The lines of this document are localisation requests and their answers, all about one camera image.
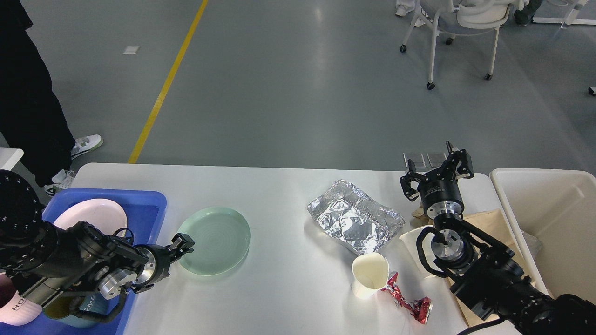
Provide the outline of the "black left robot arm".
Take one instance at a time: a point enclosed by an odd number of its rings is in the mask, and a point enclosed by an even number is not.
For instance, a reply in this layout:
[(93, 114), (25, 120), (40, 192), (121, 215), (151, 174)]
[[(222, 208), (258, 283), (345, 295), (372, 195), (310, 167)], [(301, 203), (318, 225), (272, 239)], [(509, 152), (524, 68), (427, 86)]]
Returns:
[(177, 233), (168, 246), (134, 245), (128, 227), (110, 234), (83, 220), (62, 229), (42, 218), (32, 186), (11, 170), (1, 172), (1, 269), (19, 294), (43, 308), (70, 297), (68, 313), (112, 322), (130, 291), (141, 293), (169, 276), (195, 241)]

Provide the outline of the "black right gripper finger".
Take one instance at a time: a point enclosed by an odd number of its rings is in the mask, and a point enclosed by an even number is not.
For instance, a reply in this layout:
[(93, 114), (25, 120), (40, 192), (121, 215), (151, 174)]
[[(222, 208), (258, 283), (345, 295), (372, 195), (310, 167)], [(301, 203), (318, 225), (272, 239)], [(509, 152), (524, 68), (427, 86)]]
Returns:
[(425, 174), (419, 174), (413, 160), (408, 160), (407, 166), (408, 171), (405, 176), (400, 178), (404, 196), (409, 201), (415, 201), (420, 197), (423, 203), (429, 203), (432, 200), (430, 184), (436, 180), (434, 173), (437, 172), (437, 169), (430, 170)]
[(456, 181), (474, 177), (471, 157), (467, 150), (456, 148), (450, 141), (446, 142), (449, 155), (436, 169), (435, 176), (439, 180)]

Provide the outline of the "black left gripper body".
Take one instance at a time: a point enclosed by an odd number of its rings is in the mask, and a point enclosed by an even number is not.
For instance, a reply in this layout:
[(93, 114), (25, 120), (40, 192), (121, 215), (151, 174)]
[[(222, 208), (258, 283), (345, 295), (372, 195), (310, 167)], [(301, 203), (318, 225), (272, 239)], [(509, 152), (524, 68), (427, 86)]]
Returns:
[(139, 294), (150, 290), (156, 283), (170, 276), (169, 269), (172, 259), (168, 246), (141, 244), (136, 245), (135, 248), (148, 259), (137, 280), (131, 286), (132, 291)]

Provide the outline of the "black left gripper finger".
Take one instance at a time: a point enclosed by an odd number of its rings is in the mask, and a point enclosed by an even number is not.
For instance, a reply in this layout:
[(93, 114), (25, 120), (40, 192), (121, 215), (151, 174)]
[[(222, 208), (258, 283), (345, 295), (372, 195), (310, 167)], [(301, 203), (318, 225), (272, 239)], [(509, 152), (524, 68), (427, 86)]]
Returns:
[(194, 245), (195, 241), (188, 234), (177, 233), (172, 238), (171, 244), (167, 246), (170, 264), (179, 261), (187, 253), (194, 252)]

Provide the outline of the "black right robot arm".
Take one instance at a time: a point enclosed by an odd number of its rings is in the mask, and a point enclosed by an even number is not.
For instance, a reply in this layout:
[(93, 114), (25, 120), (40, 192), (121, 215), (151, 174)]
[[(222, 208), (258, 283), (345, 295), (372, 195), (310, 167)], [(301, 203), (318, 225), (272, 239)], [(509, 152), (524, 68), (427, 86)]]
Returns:
[(453, 280), (451, 292), (482, 320), (498, 319), (463, 331), (465, 335), (508, 321), (523, 335), (589, 335), (595, 332), (595, 306), (576, 295), (554, 299), (524, 276), (511, 248), (463, 218), (460, 178), (473, 178), (471, 158), (446, 142), (449, 155), (434, 170), (419, 174), (407, 161), (400, 178), (405, 197), (421, 200), (433, 221), (422, 229), (415, 246), (427, 272)]

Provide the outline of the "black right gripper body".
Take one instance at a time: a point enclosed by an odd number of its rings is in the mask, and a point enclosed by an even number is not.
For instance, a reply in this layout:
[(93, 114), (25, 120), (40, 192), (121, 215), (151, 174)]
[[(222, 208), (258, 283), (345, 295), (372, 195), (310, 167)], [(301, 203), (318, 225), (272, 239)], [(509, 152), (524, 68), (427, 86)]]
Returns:
[(424, 214), (429, 219), (441, 214), (462, 215), (464, 212), (458, 181), (423, 181), (419, 183), (418, 191)]

